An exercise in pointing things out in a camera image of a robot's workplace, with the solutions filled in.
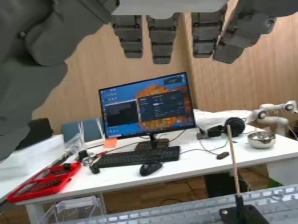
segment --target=orange object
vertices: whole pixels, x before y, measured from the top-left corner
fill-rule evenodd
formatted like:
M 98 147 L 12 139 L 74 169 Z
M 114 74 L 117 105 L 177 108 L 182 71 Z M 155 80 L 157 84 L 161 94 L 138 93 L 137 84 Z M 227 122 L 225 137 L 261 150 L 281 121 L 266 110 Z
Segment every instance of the orange object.
M 117 146 L 117 138 L 106 138 L 105 139 L 105 144 L 104 144 L 104 148 L 116 148 Z

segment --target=white table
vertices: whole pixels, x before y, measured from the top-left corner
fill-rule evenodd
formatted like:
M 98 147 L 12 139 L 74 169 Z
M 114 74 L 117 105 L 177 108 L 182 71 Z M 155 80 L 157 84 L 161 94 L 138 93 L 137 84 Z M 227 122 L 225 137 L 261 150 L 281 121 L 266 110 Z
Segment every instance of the white table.
M 61 135 L 13 152 L 8 159 L 0 163 L 0 203 L 5 201 L 6 195 L 40 170 L 50 166 L 61 158 L 64 153 Z
M 247 126 L 245 133 L 253 130 L 254 128 Z M 173 139 L 178 133 L 179 131 L 167 133 L 165 137 Z M 118 141 L 118 147 L 141 140 L 141 138 L 121 140 Z M 226 140 L 226 136 L 222 135 L 221 137 L 202 140 L 202 143 L 210 150 L 225 145 Z M 247 144 L 246 134 L 234 138 L 234 141 L 237 142 L 234 147 L 238 167 L 270 164 L 271 162 L 281 160 L 285 160 L 286 163 L 286 159 L 298 157 L 298 142 L 286 137 L 277 135 L 275 145 L 273 148 L 266 150 L 257 150 L 250 147 Z M 195 139 L 195 129 L 187 130 L 182 136 L 170 143 L 170 145 L 179 145 L 182 152 L 195 148 L 201 149 L 202 147 Z M 118 150 L 117 152 L 132 151 L 133 149 L 134 145 Z M 98 147 L 93 151 L 101 152 L 102 150 L 104 149 Z M 225 151 L 229 151 L 229 145 L 223 149 L 218 149 L 217 153 Z M 37 223 L 44 214 L 42 204 L 49 201 L 61 201 L 68 198 L 94 193 L 102 193 L 145 184 L 227 171 L 233 166 L 230 156 L 223 160 L 217 160 L 215 156 L 206 152 L 191 151 L 181 155 L 179 161 L 165 163 L 162 169 L 147 177 L 140 176 L 140 167 L 140 165 L 134 165 L 105 168 L 101 169 L 101 173 L 97 175 L 92 174 L 88 167 L 82 167 L 58 194 L 18 203 L 18 205 L 26 206 L 30 223 Z

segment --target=headphones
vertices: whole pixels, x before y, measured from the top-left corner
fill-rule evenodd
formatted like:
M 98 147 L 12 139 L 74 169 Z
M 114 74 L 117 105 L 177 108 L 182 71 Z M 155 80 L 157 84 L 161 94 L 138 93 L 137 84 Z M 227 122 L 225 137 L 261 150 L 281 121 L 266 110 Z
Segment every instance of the headphones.
M 238 117 L 231 117 L 226 120 L 225 125 L 218 125 L 215 127 L 209 128 L 207 130 L 202 130 L 199 128 L 199 132 L 197 135 L 198 139 L 202 138 L 213 138 L 221 136 L 222 133 L 227 134 L 227 125 L 230 125 L 231 137 L 239 136 L 245 130 L 245 122 Z

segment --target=monitor stand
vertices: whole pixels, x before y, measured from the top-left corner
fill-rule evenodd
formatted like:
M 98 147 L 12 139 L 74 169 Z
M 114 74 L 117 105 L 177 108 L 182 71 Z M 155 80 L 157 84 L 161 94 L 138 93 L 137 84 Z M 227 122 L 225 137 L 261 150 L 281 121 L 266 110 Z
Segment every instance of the monitor stand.
M 149 135 L 150 141 L 140 142 L 136 146 L 136 151 L 149 149 L 166 149 L 169 147 L 169 139 L 157 139 L 155 135 Z

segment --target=metal pot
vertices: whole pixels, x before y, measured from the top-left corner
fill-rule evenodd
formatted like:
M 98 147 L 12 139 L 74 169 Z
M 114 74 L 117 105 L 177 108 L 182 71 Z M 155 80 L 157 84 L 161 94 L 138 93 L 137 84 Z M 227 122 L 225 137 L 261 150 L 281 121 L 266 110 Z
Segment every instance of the metal pot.
M 267 149 L 275 144 L 275 134 L 269 131 L 258 131 L 247 136 L 249 144 L 257 149 Z

